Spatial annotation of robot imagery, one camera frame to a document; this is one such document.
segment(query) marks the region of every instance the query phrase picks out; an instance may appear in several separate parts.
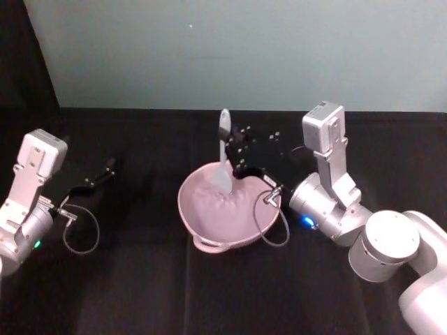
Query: bowl handle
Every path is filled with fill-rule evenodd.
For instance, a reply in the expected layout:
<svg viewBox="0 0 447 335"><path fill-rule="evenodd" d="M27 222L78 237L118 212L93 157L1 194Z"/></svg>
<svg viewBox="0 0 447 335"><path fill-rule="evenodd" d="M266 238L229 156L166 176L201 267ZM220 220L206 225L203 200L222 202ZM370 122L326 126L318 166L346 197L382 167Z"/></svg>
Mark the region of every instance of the bowl handle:
<svg viewBox="0 0 447 335"><path fill-rule="evenodd" d="M198 235L194 235L193 242L196 248L204 253L223 253L231 247L230 244L210 241Z"/></svg>

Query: cable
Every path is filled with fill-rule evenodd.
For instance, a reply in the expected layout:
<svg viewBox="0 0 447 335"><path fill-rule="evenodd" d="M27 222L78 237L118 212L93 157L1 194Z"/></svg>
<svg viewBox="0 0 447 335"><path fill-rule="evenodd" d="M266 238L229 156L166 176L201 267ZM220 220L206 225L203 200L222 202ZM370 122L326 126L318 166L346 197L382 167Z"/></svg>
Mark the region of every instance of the cable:
<svg viewBox="0 0 447 335"><path fill-rule="evenodd" d="M289 241L290 237L291 237L291 231L288 228L288 222L286 219L286 216L284 215L283 211L281 210L281 208L278 207L278 212L281 215L282 221L284 223L284 227L286 228L286 239L282 242L282 243L274 243L272 241L270 241L267 237L265 237L261 227L259 226L259 222L258 219L256 218L256 205L259 201L259 199L266 193L270 193L270 190L265 190L262 191L261 193L258 194L258 196L256 197L256 200L254 200L254 205L253 205L253 219L254 219L254 223L256 225L256 227L258 228L259 234L261 234L261 238L264 240L264 242L266 244L268 244L269 246L274 246L275 248L280 248L282 246L285 246L287 244L287 242Z"/></svg>
<svg viewBox="0 0 447 335"><path fill-rule="evenodd" d="M68 245L67 238L66 238L66 235L67 235L67 232L68 232L68 228L70 227L71 222L72 222L72 221L69 221L69 222L67 222L67 224L66 224L66 226L65 226L65 229L64 229L64 233L63 233L63 235L62 235L63 240L64 240L65 247L66 247L69 251L71 251L72 253L74 253L74 254L76 254L76 255L88 255L88 254L94 252L94 251L96 250L96 248L98 247L98 245L99 245L99 237L101 236L101 231L100 231L100 229L99 229L99 223L98 223L98 220L96 220L95 215L93 215L87 208L85 208L85 207L83 207L83 206L78 206L78 205L76 205L76 204L66 204L66 203L64 203L64 206L66 206L66 207L73 207L73 208L82 209L82 210L84 210L85 212L87 212L87 213L91 216L91 218L93 219L93 221L95 222L96 231L98 232L98 234L96 235L96 241L95 241L95 244L94 244L89 250L86 250L86 251L75 250L75 249L73 249L71 246Z"/></svg>

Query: black curtain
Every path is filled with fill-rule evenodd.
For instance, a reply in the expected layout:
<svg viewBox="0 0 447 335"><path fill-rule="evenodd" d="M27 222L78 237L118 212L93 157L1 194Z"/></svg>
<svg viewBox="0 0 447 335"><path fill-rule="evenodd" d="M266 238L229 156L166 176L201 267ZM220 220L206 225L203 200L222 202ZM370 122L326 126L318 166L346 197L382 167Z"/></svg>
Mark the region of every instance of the black curtain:
<svg viewBox="0 0 447 335"><path fill-rule="evenodd" d="M0 1L0 107L41 116L59 109L23 0Z"/></svg>

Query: wall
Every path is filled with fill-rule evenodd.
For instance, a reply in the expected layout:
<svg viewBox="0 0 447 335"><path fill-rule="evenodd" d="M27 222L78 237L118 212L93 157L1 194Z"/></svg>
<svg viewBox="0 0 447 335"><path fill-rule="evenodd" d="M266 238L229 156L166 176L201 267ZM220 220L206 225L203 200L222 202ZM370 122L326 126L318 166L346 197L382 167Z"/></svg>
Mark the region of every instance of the wall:
<svg viewBox="0 0 447 335"><path fill-rule="evenodd" d="M445 0L25 0L62 107L447 110Z"/></svg>

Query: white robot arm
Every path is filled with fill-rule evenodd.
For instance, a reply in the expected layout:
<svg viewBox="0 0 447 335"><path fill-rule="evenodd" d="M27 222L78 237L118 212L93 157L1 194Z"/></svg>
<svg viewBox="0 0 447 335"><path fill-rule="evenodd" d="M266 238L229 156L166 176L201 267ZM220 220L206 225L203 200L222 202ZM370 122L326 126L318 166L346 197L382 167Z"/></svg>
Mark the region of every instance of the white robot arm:
<svg viewBox="0 0 447 335"><path fill-rule="evenodd" d="M233 175L260 177L272 187L265 203L281 195L312 228L349 247L351 267L366 281L386 281L408 263L420 278L400 297L404 319L418 335L447 335L447 233L417 211L372 213L361 205L346 170L343 106L323 101L302 127L306 148L298 158L278 148L279 132L220 128ZM315 158L317 169L309 164Z"/></svg>
<svg viewBox="0 0 447 335"><path fill-rule="evenodd" d="M24 136L13 168L13 185L0 208L0 277L16 271L51 228L54 206L41 191L61 168L67 149L64 141L42 129ZM76 220L65 210L57 211Z"/></svg>

